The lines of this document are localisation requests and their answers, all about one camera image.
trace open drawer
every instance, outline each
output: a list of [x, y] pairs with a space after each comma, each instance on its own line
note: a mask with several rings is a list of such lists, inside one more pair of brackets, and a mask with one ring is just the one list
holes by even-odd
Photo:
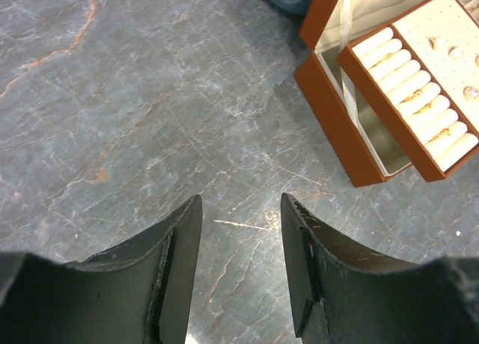
[[428, 182], [478, 151], [478, 46], [478, 24], [457, 0], [426, 0], [338, 57]]

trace jewelry box drawer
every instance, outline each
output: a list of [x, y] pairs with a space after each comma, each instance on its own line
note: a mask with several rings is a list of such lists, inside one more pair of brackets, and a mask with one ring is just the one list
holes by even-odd
[[382, 174], [314, 53], [298, 69], [295, 79], [353, 185], [362, 187], [392, 178]]
[[479, 150], [478, 45], [478, 24], [457, 0], [426, 0], [338, 57], [428, 182], [447, 178]]

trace brown jewelry box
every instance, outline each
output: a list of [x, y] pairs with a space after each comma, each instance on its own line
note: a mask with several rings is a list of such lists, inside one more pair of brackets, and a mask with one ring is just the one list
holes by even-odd
[[[359, 59], [356, 57], [355, 53], [352, 50], [352, 48], [356, 44], [383, 30], [385, 27], [389, 27], [393, 30], [394, 38], [401, 40], [401, 42], [403, 43], [403, 48], [411, 52], [412, 59], [419, 62], [419, 64], [421, 65], [421, 69], [426, 70], [429, 74], [431, 74], [433, 82], [435, 82], [436, 84], [439, 83], [438, 81], [436, 81], [431, 71], [427, 69], [427, 66], [424, 64], [424, 62], [417, 56], [415, 51], [411, 48], [411, 46], [407, 43], [407, 41], [403, 38], [399, 31], [394, 27], [394, 22], [398, 21], [405, 15], [413, 12], [418, 7], [423, 6], [429, 1], [432, 0], [423, 1], [418, 6], [403, 13], [401, 16], [387, 22], [386, 24], [380, 26], [371, 33], [351, 42], [339, 55], [338, 62], [344, 69], [344, 71], [346, 71], [348, 76], [353, 80], [354, 84], [361, 91], [366, 100], [370, 103], [371, 107], [374, 109], [376, 114], [389, 129], [398, 144], [403, 148], [404, 152], [411, 159], [413, 165], [416, 167], [418, 172], [427, 182], [432, 182], [440, 179], [445, 179], [450, 176], [465, 162], [467, 162], [475, 153], [478, 152], [479, 146], [476, 146], [471, 151], [469, 151], [468, 154], [462, 157], [446, 172], [441, 171], [441, 169], [433, 160], [431, 155], [426, 151], [424, 145], [418, 140], [416, 135], [406, 125], [405, 120], [400, 116], [399, 112], [397, 112], [394, 106], [390, 103], [386, 95], [379, 89], [377, 83], [369, 75], [368, 71], [361, 65]], [[451, 108], [458, 113], [460, 121], [464, 122], [467, 125], [468, 132], [478, 137], [478, 131], [475, 129], [475, 127], [473, 127], [469, 119], [464, 115], [464, 113], [461, 112], [456, 103], [454, 103], [452, 98], [445, 92], [443, 88], [441, 89], [441, 95], [449, 99]]]
[[[404, 165], [392, 175], [385, 175], [384, 171], [381, 171], [358, 128], [351, 121], [340, 94], [335, 90], [335, 86], [315, 53], [318, 41], [325, 31], [326, 24], [338, 1], [313, 0], [300, 31], [301, 38], [312, 53], [295, 77], [353, 185], [359, 187], [385, 182], [408, 166]], [[380, 26], [354, 43], [375, 34], [386, 26]], [[373, 85], [373, 80], [368, 77], [365, 69], [350, 51], [350, 47], [348, 46], [339, 57], [342, 67], [426, 181], [446, 178], [477, 152], [476, 148], [446, 173], [442, 173], [424, 146], [418, 145], [417, 139], [403, 122], [402, 117], [398, 116], [392, 106], [384, 106], [384, 95], [377, 86]]]

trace jewelry box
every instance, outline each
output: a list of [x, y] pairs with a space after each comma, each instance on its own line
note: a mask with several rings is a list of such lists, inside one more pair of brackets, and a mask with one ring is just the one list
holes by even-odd
[[[474, 11], [466, 10], [475, 3], [452, 1], [313, 0], [300, 33], [311, 55], [296, 80], [353, 185], [385, 182], [411, 164], [428, 182], [444, 179], [478, 151], [476, 122], [457, 97], [466, 87], [474, 96], [479, 87], [472, 50], [479, 39], [455, 44], [452, 35], [440, 34], [444, 27], [460, 32], [455, 22], [479, 31]], [[452, 6], [460, 21], [452, 10], [443, 10], [442, 20], [432, 16], [438, 4]], [[429, 34], [427, 26], [434, 29]], [[427, 59], [429, 52], [434, 56]], [[436, 70], [439, 64], [458, 72], [455, 85]], [[462, 85], [466, 80], [470, 85]], [[461, 91], [452, 93], [453, 86]], [[477, 111], [475, 101], [467, 103]], [[453, 161], [458, 153], [463, 156]]]

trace marble floor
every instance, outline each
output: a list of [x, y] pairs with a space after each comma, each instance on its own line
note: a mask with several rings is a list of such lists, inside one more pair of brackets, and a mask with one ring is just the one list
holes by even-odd
[[193, 194], [188, 343], [296, 343], [283, 191], [416, 262], [479, 253], [479, 158], [353, 188], [293, 71], [301, 19], [266, 0], [0, 0], [0, 248], [84, 259]]

